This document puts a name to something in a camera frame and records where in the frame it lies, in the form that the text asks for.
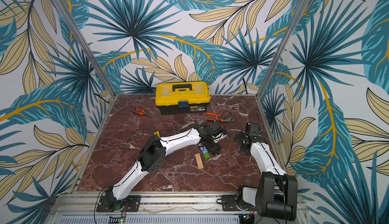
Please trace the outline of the small orange-handled pliers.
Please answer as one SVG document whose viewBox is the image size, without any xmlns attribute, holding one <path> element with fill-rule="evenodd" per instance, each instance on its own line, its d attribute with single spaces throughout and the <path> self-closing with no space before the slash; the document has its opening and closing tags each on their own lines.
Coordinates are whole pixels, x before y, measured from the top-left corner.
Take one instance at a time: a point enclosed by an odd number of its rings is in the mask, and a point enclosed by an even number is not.
<svg viewBox="0 0 389 224">
<path fill-rule="evenodd" d="M 132 110 L 132 113 L 136 114 L 136 115 L 140 115 L 140 116 L 152 116 L 151 113 L 147 113 L 145 110 L 143 110 L 141 108 L 134 108 Z"/>
</svg>

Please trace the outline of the large orange-handled pliers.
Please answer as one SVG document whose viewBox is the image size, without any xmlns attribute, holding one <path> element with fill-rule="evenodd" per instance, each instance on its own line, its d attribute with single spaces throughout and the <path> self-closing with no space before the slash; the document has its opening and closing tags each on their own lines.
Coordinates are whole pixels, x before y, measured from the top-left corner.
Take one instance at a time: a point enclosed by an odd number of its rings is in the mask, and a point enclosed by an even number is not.
<svg viewBox="0 0 389 224">
<path fill-rule="evenodd" d="M 234 120 L 233 117 L 224 117 L 222 114 L 207 112 L 206 115 L 211 117 L 207 119 L 208 122 L 232 123 Z"/>
</svg>

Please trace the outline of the aluminium front rail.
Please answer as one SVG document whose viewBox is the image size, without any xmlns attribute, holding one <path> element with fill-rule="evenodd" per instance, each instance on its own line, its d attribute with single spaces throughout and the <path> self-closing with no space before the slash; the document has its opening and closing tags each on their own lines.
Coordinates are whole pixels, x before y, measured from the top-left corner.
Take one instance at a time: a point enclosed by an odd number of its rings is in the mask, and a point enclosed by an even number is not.
<svg viewBox="0 0 389 224">
<path fill-rule="evenodd" d="M 108 224 L 124 216 L 125 224 L 239 224 L 254 217 L 256 224 L 281 224 L 282 220 L 263 218 L 222 205 L 225 192 L 134 192 L 140 200 L 127 211 L 98 212 L 98 192 L 61 195 L 46 219 L 47 224 Z"/>
</svg>

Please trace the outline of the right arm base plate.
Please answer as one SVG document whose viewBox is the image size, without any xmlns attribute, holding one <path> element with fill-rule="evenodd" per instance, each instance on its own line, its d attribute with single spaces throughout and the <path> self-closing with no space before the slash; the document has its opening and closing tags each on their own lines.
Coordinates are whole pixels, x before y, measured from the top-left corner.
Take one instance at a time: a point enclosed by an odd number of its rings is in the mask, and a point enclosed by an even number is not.
<svg viewBox="0 0 389 224">
<path fill-rule="evenodd" d="M 237 197 L 237 194 L 222 195 L 217 203 L 222 206 L 223 211 L 256 211 L 256 207 Z"/>
</svg>

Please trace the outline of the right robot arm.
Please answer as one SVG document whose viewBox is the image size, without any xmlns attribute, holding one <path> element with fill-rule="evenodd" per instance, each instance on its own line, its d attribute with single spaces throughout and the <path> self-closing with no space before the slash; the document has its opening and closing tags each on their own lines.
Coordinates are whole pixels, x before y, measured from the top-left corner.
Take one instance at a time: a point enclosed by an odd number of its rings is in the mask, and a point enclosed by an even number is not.
<svg viewBox="0 0 389 224">
<path fill-rule="evenodd" d="M 246 130 L 238 133 L 235 141 L 243 153 L 254 158 L 260 170 L 257 188 L 241 186 L 237 190 L 237 208 L 254 208 L 261 217 L 294 221 L 297 216 L 297 179 L 280 167 L 269 144 L 261 136 L 258 123 L 247 122 Z"/>
</svg>

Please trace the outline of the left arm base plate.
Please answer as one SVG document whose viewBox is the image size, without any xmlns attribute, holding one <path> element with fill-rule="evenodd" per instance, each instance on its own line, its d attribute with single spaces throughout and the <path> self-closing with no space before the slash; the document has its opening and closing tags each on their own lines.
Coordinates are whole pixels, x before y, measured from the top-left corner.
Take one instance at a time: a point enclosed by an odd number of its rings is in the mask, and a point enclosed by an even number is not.
<svg viewBox="0 0 389 224">
<path fill-rule="evenodd" d="M 137 212 L 139 210 L 141 196 L 131 195 L 124 200 L 108 200 L 104 195 L 97 202 L 97 212 Z"/>
</svg>

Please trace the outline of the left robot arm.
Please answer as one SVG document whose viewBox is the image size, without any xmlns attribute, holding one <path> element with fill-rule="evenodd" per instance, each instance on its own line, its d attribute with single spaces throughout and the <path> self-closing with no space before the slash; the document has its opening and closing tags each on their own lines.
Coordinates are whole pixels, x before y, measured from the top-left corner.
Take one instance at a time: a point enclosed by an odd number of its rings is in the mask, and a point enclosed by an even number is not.
<svg viewBox="0 0 389 224">
<path fill-rule="evenodd" d="M 105 198 L 109 208 L 123 203 L 146 175 L 161 168 L 166 156 L 192 145 L 201 145 L 212 155 L 217 155 L 221 151 L 219 141 L 226 136 L 227 131 L 218 122 L 210 125 L 195 124 L 187 131 L 168 137 L 151 136 L 140 150 L 129 172 L 116 184 L 107 188 Z"/>
</svg>

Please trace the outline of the natural wood block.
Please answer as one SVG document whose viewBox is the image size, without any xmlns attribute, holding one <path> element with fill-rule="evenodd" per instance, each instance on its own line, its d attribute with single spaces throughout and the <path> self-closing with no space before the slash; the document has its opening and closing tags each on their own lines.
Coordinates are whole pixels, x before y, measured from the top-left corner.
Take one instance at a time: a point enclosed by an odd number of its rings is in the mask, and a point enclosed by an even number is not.
<svg viewBox="0 0 389 224">
<path fill-rule="evenodd" d="M 204 165 L 203 165 L 201 154 L 200 153 L 196 153 L 195 154 L 195 159 L 196 159 L 196 163 L 197 163 L 198 169 L 203 169 Z"/>
</svg>

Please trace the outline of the light blue block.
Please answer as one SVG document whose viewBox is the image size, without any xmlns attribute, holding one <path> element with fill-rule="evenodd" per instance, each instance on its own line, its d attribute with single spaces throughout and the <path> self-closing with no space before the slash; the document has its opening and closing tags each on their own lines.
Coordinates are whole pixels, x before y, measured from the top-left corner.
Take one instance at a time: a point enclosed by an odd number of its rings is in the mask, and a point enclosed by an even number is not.
<svg viewBox="0 0 389 224">
<path fill-rule="evenodd" d="M 199 149 L 200 149 L 204 154 L 208 153 L 207 149 L 206 149 L 205 147 L 203 147 L 203 146 L 200 146 Z"/>
</svg>

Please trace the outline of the yellow black toolbox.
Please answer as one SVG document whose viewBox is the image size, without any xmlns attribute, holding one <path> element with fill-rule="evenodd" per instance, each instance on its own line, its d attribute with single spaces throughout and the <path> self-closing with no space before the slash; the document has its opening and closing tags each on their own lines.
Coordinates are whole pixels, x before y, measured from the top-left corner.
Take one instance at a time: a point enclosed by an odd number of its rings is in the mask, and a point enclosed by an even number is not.
<svg viewBox="0 0 389 224">
<path fill-rule="evenodd" d="M 204 113 L 210 103 L 208 84 L 203 81 L 160 84 L 155 103 L 162 115 Z"/>
</svg>

